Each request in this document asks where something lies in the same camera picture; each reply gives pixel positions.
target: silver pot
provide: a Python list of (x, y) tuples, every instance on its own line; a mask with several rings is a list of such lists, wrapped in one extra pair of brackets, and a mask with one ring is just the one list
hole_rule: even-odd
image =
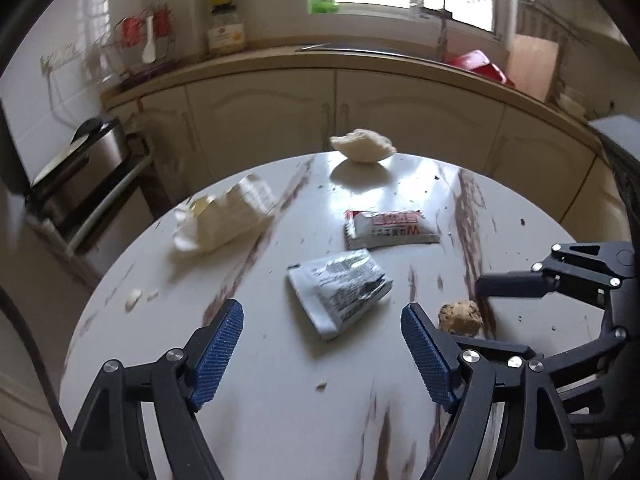
[(119, 120), (105, 124), (100, 120), (87, 121), (78, 129), (71, 145), (36, 177), (33, 183), (36, 207), (60, 227), (92, 194), (100, 194), (100, 189), (108, 186), (110, 176), (130, 155)]

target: white spoon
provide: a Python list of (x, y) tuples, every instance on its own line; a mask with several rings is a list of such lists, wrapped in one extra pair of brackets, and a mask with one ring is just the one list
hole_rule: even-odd
[(142, 62), (151, 64), (156, 60), (156, 42), (154, 41), (154, 17), (146, 17), (146, 45), (142, 51)]

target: sink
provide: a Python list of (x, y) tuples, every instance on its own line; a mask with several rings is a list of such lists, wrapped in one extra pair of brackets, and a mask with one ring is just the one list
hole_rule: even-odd
[(432, 57), (419, 57), (405, 54), (394, 48), (377, 48), (370, 46), (361, 46), (348, 43), (319, 43), (316, 45), (303, 46), (296, 52), (354, 52), (356, 54), (383, 54), (384, 56), (396, 56), (403, 59), (414, 59), (416, 61), (437, 62)]

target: blue gripper pad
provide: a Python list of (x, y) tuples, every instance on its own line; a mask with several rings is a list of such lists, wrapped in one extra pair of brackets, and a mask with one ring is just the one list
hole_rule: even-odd
[(402, 310), (400, 328), (431, 400), (451, 413), (458, 400), (451, 388), (450, 368), (410, 305)]
[(216, 394), (231, 354), (236, 348), (243, 322), (242, 305), (236, 301), (226, 313), (225, 319), (220, 322), (209, 346), (195, 367), (194, 387), (189, 400), (196, 410)]

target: white marble tabletop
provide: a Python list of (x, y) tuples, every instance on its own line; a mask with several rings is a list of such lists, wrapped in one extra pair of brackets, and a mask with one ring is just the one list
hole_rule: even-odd
[[(572, 238), (501, 184), (418, 156), (365, 166), (321, 153), (252, 171), (280, 197), (266, 231), (207, 256), (175, 258), (169, 212), (101, 281), (65, 362), (60, 403), (67, 419), (76, 420), (105, 361), (155, 361), (183, 346), (226, 298), (236, 298), (244, 330), (216, 397), (197, 416), (226, 480), (420, 478), (436, 440), (436, 409), (402, 339), (402, 307), (418, 301), (437, 324), (440, 307), (468, 299), (480, 273), (527, 270), (552, 244)], [(220, 194), (247, 173), (206, 192)], [(323, 342), (286, 267), (346, 250), (350, 208), (421, 209), (436, 220), (442, 241), (372, 250), (393, 289), (348, 332)], [(145, 295), (127, 312), (136, 288)], [(597, 337), (602, 318), (596, 308), (558, 295), (492, 300), (485, 314), (497, 338), (546, 355)], [(323, 382), (326, 388), (317, 390)], [(170, 480), (152, 407), (143, 413), (156, 475)]]

